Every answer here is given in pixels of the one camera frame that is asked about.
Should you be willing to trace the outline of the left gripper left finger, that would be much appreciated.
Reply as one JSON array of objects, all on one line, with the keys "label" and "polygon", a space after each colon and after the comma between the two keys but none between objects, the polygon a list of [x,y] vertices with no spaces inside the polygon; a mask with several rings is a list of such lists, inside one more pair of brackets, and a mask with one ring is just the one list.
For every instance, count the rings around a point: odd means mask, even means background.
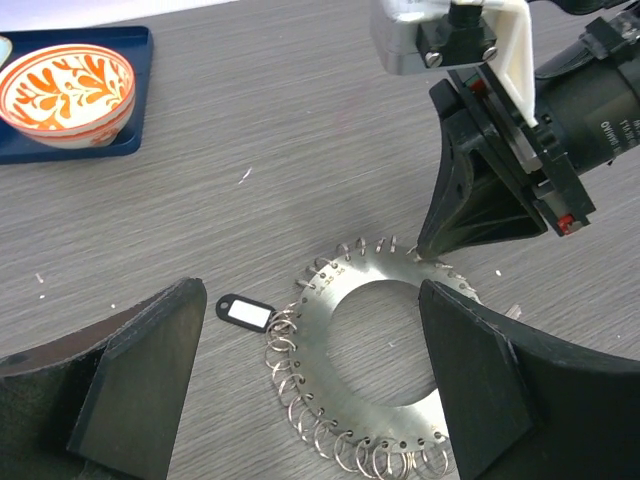
[{"label": "left gripper left finger", "polygon": [[1,360],[4,479],[164,479],[207,306],[183,278]]}]

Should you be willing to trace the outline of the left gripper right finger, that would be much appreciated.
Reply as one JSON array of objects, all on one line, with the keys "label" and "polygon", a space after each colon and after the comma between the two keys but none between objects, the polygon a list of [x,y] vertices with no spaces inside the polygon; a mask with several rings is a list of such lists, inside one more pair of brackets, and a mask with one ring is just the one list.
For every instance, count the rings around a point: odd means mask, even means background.
[{"label": "left gripper right finger", "polygon": [[423,331],[463,479],[635,479],[639,364],[529,327],[435,281]]}]

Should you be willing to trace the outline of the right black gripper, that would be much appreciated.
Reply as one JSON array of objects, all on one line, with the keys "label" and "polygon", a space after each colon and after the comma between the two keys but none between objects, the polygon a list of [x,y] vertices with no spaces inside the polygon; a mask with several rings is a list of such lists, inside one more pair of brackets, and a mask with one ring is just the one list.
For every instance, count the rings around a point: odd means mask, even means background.
[{"label": "right black gripper", "polygon": [[523,119],[486,67],[454,70],[430,91],[441,130],[441,160],[417,240],[423,258],[471,246],[570,235],[589,225],[595,206],[580,175],[586,159],[570,155],[574,135],[552,107],[565,107],[569,73],[539,73],[538,125]]}]

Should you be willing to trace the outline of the large metal keyring with rings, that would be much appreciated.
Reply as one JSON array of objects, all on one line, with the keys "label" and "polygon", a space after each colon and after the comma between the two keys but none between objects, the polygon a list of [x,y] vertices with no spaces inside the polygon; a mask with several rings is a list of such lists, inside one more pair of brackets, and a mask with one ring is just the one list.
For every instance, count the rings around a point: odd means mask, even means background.
[{"label": "large metal keyring with rings", "polygon": [[394,238],[319,257],[272,317],[264,359],[300,440],[353,479],[450,479],[456,461],[423,337],[419,286],[475,289]]}]

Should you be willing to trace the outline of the silver key black head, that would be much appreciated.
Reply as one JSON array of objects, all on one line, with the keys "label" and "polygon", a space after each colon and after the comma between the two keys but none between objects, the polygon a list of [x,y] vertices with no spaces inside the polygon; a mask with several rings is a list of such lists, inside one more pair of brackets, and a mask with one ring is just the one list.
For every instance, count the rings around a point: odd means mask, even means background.
[{"label": "silver key black head", "polygon": [[254,332],[265,333],[276,309],[266,303],[228,293],[218,299],[215,311],[220,320]]}]

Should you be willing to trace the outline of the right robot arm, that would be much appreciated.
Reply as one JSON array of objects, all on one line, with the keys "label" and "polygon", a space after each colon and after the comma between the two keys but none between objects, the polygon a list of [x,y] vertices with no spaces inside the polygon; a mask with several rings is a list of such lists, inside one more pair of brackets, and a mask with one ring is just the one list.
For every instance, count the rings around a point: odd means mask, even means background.
[{"label": "right robot arm", "polygon": [[531,75],[534,116],[519,111],[516,76],[497,61],[531,49],[498,45],[479,6],[452,5],[418,30],[427,66],[447,79],[430,91],[441,132],[441,160],[417,240],[432,258],[470,246],[567,236],[585,227],[594,204],[581,176],[639,144],[639,5],[621,1],[579,39]]}]

